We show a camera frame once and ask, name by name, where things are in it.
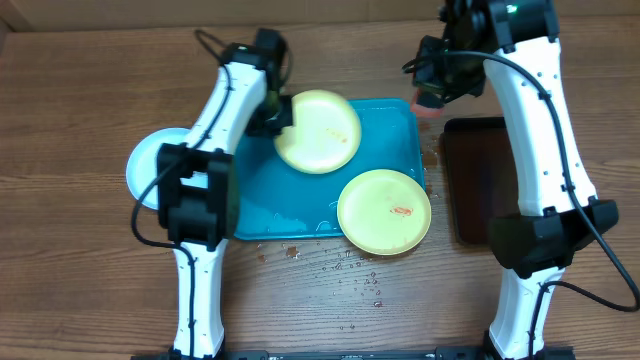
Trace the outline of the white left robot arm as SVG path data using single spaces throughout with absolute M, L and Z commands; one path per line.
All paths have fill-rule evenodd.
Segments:
M 239 212 L 234 154 L 241 138 L 273 138 L 293 123 L 292 98 L 281 92 L 291 56 L 278 31 L 259 29 L 252 44 L 232 43 L 214 57 L 214 91 L 189 135 L 160 146 L 152 182 L 178 270 L 173 359 L 214 359 L 224 343 L 221 272 Z

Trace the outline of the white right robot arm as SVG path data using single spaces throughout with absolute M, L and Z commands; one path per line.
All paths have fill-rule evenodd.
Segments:
M 405 64 L 420 102 L 477 96 L 491 84 L 515 160 L 515 215 L 489 227 L 503 269 L 486 357 L 545 357 L 543 328 L 575 253 L 618 219 L 583 169 L 560 78 L 559 25 L 549 1 L 449 1 L 441 38 L 425 37 Z

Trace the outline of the orange green scrub sponge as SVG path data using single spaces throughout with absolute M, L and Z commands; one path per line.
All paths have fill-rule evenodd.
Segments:
M 444 106 L 439 96 L 417 90 L 411 100 L 410 110 L 419 118 L 436 118 L 442 115 Z

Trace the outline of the teal plastic tray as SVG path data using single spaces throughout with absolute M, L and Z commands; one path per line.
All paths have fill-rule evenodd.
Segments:
M 353 178 L 367 171 L 394 170 L 426 186 L 416 116 L 409 104 L 393 98 L 350 104 L 361 121 L 361 143 L 355 156 L 331 173 L 311 175 L 290 167 L 271 139 L 241 139 L 234 157 L 239 190 L 236 238 L 341 237 L 339 196 Z

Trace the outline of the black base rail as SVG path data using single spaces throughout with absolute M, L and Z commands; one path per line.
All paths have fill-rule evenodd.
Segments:
M 178 360 L 190 359 L 178 354 L 133 355 L 131 360 Z M 223 360 L 485 360 L 500 359 L 480 346 L 441 346 L 429 351 L 375 351 L 375 352 L 302 352 L 270 354 L 266 351 L 230 351 L 222 355 L 205 356 L 193 359 Z M 570 347 L 550 348 L 535 355 L 534 359 L 575 360 L 576 355 Z

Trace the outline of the light blue plate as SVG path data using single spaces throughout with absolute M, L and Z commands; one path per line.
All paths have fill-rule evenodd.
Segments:
M 145 137 L 132 151 L 126 166 L 126 183 L 132 196 L 138 200 L 144 190 L 157 176 L 156 159 L 161 145 L 177 145 L 185 140 L 190 130 L 186 128 L 166 128 Z M 207 187 L 207 175 L 195 172 L 191 178 L 182 178 L 181 183 L 196 188 Z M 143 206 L 158 209 L 157 186 L 143 200 Z

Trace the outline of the yellow plate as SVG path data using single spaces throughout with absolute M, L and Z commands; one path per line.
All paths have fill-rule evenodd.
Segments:
M 357 248 L 393 256 L 421 242 L 431 225 L 432 208 L 414 179 L 378 169 L 356 176 L 344 187 L 337 218 L 345 237 Z
M 293 124 L 274 139 L 275 149 L 290 167 L 325 174 L 346 165 L 361 143 L 360 119 L 341 95 L 309 90 L 292 98 Z

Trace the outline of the black water tray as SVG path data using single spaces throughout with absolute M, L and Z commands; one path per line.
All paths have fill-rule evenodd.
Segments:
M 456 239 L 486 246 L 490 220 L 517 213 L 517 173 L 502 117 L 455 118 L 440 137 Z

